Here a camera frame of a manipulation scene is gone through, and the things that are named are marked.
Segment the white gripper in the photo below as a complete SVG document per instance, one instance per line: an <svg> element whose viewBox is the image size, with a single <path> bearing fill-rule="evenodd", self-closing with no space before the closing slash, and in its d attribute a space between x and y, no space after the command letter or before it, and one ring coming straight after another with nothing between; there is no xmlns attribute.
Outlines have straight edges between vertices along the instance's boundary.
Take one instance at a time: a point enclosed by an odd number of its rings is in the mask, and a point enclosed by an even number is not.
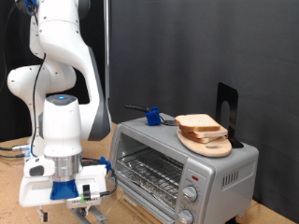
<svg viewBox="0 0 299 224"><path fill-rule="evenodd" d="M81 166L55 161L40 156L24 164L24 176L20 188L20 204L23 207L39 206L37 212L42 222L48 221L48 213L41 205L65 203L67 207L83 207L83 217L89 215L89 206L102 202L107 190L104 164Z"/></svg>

